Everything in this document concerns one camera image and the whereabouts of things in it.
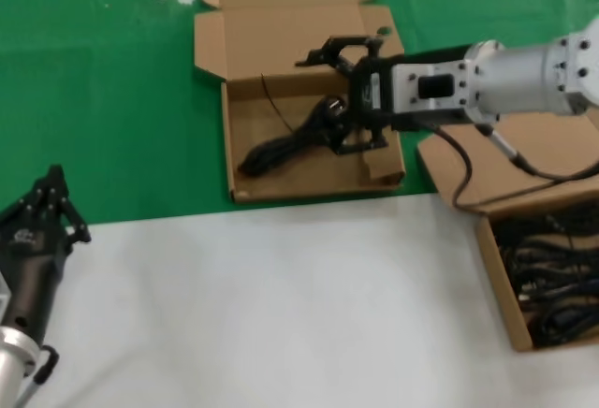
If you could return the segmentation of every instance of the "green surface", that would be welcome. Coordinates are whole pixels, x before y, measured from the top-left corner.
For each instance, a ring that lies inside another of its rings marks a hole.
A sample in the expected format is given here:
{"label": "green surface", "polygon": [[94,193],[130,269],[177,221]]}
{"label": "green surface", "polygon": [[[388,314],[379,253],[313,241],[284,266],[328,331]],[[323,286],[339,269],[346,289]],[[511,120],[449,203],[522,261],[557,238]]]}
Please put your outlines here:
{"label": "green surface", "polygon": [[[514,46],[578,29],[599,0],[380,0],[408,51]],[[220,96],[193,73],[193,14],[176,0],[0,0],[0,204],[48,164],[91,222],[235,210]],[[404,135],[402,194],[431,190]]]}

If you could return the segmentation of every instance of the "cardboard box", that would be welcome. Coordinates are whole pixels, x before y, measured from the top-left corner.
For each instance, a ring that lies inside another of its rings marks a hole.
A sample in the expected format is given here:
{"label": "cardboard box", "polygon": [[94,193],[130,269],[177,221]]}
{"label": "cardboard box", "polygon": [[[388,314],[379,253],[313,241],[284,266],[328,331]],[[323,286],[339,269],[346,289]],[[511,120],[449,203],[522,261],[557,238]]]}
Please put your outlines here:
{"label": "cardboard box", "polygon": [[[513,115],[500,122],[497,129],[535,167],[545,172],[572,174],[599,160],[599,131],[584,116],[565,118],[550,114]],[[473,126],[449,126],[446,131],[464,147],[473,162],[473,178],[462,194],[460,203],[477,203],[530,190],[547,182],[515,168]],[[460,157],[437,137],[422,141],[418,149],[441,198],[451,204],[454,190],[465,171]],[[599,177],[594,177],[473,209],[483,214],[476,228],[476,236],[510,341],[517,351],[534,350],[533,341],[510,285],[491,224],[511,215],[551,211],[597,197]],[[567,345],[589,342],[599,342],[599,336]]]}
{"label": "cardboard box", "polygon": [[[345,95],[346,80],[328,66],[295,67],[330,36],[375,35],[391,28],[381,55],[403,52],[388,7],[371,0],[202,0],[218,10],[196,15],[195,64],[222,78],[228,185],[236,201],[391,191],[405,174],[396,133],[389,146],[337,156],[315,148],[259,178],[237,170],[257,144],[288,134],[271,106],[300,125],[325,95]],[[364,49],[347,49],[352,62]]]}

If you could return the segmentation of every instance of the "black wire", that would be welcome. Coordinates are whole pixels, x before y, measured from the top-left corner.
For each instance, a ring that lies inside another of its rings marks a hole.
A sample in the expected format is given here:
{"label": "black wire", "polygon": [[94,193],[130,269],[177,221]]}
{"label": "black wire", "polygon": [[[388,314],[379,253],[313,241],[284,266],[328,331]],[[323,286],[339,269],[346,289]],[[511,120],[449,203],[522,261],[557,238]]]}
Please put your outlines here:
{"label": "black wire", "polygon": [[272,100],[272,97],[270,97],[269,88],[266,85],[266,80],[264,79],[264,74],[260,74],[260,76],[262,78],[262,88],[264,89],[264,94],[269,99],[270,104],[272,105],[272,108],[274,109],[274,111],[276,111],[277,115],[279,115],[279,118],[281,119],[283,124],[287,127],[287,129],[289,129],[289,132],[293,133],[294,129],[291,127],[291,125],[289,125],[287,120],[283,117],[283,114],[281,113],[279,108],[276,106],[276,104]]}
{"label": "black wire", "polygon": [[533,318],[528,328],[536,347],[548,347],[571,342],[598,325],[597,303],[557,302]]}
{"label": "black wire", "polygon": [[46,363],[37,370],[33,377],[34,382],[36,382],[36,385],[39,386],[48,381],[60,358],[58,352],[56,352],[56,349],[54,349],[51,345],[44,344],[42,345],[41,350],[48,352],[48,359],[46,360]]}
{"label": "black wire", "polygon": [[455,138],[453,138],[451,135],[449,135],[441,127],[439,127],[439,126],[426,126],[426,125],[423,125],[422,127],[425,130],[431,131],[434,135],[436,135],[439,138],[442,138],[447,144],[449,144],[449,146],[451,146],[458,153],[458,155],[460,156],[463,164],[466,166],[466,172],[464,174],[464,177],[461,180],[461,182],[458,185],[458,187],[456,188],[456,190],[454,191],[453,196],[451,198],[451,204],[456,209],[463,210],[463,211],[472,211],[473,209],[476,209],[477,207],[480,207],[482,205],[487,205],[487,204],[491,204],[491,203],[494,203],[494,202],[501,202],[501,201],[504,201],[504,200],[511,199],[513,197],[520,197],[520,196],[529,195],[531,193],[535,193],[537,191],[545,190],[547,188],[551,188],[553,186],[557,186],[557,185],[560,185],[560,184],[564,183],[564,182],[548,182],[548,183],[543,183],[541,185],[537,185],[537,186],[534,186],[532,188],[527,188],[525,190],[515,191],[513,193],[508,193],[506,195],[501,195],[501,196],[497,196],[497,197],[491,197],[489,199],[481,200],[481,201],[478,201],[476,203],[462,204],[462,203],[460,203],[460,196],[462,195],[462,193],[464,192],[464,190],[470,184],[470,180],[472,179],[472,175],[473,175],[473,171],[474,171],[473,170],[473,166],[472,166],[472,160],[470,159],[470,155],[468,155],[468,153],[463,148],[463,146],[461,144],[459,144],[458,141]]}

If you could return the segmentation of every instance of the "white table surface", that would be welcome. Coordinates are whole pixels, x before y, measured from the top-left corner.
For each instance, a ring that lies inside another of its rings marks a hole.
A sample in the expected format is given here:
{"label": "white table surface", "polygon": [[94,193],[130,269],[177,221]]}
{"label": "white table surface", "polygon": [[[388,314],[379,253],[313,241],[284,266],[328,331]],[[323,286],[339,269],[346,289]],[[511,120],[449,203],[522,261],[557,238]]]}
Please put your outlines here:
{"label": "white table surface", "polygon": [[93,226],[44,408],[596,407],[599,349],[510,348],[437,196]]}

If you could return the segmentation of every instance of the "black cable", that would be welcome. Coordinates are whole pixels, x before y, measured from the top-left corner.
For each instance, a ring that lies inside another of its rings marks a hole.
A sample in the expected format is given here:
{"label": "black cable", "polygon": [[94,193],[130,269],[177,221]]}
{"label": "black cable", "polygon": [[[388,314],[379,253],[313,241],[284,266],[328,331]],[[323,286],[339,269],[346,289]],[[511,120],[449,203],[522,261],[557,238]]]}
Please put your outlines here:
{"label": "black cable", "polygon": [[300,127],[290,135],[255,146],[238,170],[246,176],[259,177],[313,147],[329,146],[336,135],[344,137],[346,134],[335,119],[336,110],[344,106],[345,102],[338,96],[321,99]]}
{"label": "black cable", "polygon": [[264,90],[264,94],[266,95],[266,97],[269,99],[270,104],[272,105],[272,108],[274,109],[274,111],[276,111],[277,115],[279,115],[279,118],[281,119],[283,124],[287,127],[287,129],[289,129],[289,132],[293,132],[293,128],[291,127],[291,125],[289,125],[287,120],[283,117],[283,114],[281,113],[279,108],[276,106],[276,104],[272,100],[272,97],[270,97],[269,87],[267,87],[267,85],[266,85],[266,80],[264,79],[264,75],[260,74],[260,76],[261,76],[261,80],[262,80],[262,89]]}
{"label": "black cable", "polygon": [[[534,186],[532,188],[527,188],[525,190],[519,190],[519,191],[515,191],[513,193],[508,193],[505,195],[501,195],[501,196],[497,196],[497,197],[491,197],[485,200],[481,200],[475,203],[471,203],[471,204],[462,204],[460,203],[460,196],[462,195],[462,193],[464,192],[464,190],[468,187],[468,185],[470,184],[470,180],[472,179],[473,176],[473,166],[472,166],[472,160],[470,159],[470,155],[468,155],[468,153],[466,152],[466,150],[463,148],[463,146],[461,144],[458,143],[458,141],[453,138],[451,135],[449,135],[445,130],[443,130],[441,127],[439,126],[426,126],[426,125],[422,125],[423,130],[429,130],[431,131],[434,135],[436,135],[439,138],[442,138],[447,144],[449,144],[449,146],[451,146],[460,156],[463,164],[466,166],[466,172],[464,174],[463,179],[461,180],[460,184],[458,185],[458,187],[456,188],[456,190],[453,193],[453,196],[451,198],[451,205],[453,207],[455,207],[456,209],[459,210],[463,210],[463,211],[472,211],[473,209],[476,209],[477,207],[483,206],[483,205],[487,205],[487,204],[492,204],[495,202],[501,202],[504,200],[508,200],[511,199],[513,197],[520,197],[520,196],[525,196],[525,195],[529,195],[532,193],[535,193],[537,191],[541,191],[541,190],[545,190],[547,188],[551,188],[553,186],[557,186],[563,182],[548,182],[548,183],[543,183],[541,185],[537,185]],[[480,214],[484,214],[483,211],[476,211]]]}
{"label": "black cable", "polygon": [[527,174],[540,177],[542,179],[547,179],[548,181],[553,182],[573,182],[573,181],[581,181],[583,179],[588,179],[590,177],[596,176],[599,174],[599,161],[593,163],[587,168],[582,169],[581,171],[575,172],[574,174],[570,174],[568,176],[551,174],[545,171],[542,171],[538,168],[535,168],[530,162],[524,157],[521,153],[513,149],[504,138],[495,131],[494,127],[490,124],[476,124],[476,130],[480,132],[483,137],[490,138],[495,142],[502,152],[507,155],[509,160],[514,164],[514,166]]}
{"label": "black cable", "polygon": [[599,326],[599,304],[560,302],[540,313],[529,323],[536,347],[549,347],[578,339]]}
{"label": "black cable", "polygon": [[46,381],[50,378],[54,368],[58,364],[58,360],[60,359],[60,355],[58,355],[56,349],[54,349],[51,345],[44,344],[42,345],[41,350],[48,352],[48,359],[46,360],[46,363],[37,370],[33,377],[34,382],[36,382],[36,385],[39,386],[46,383]]}
{"label": "black cable", "polygon": [[532,235],[598,235],[599,200],[588,200],[552,213],[512,216],[495,223],[493,232],[498,244],[503,246],[518,244]]}

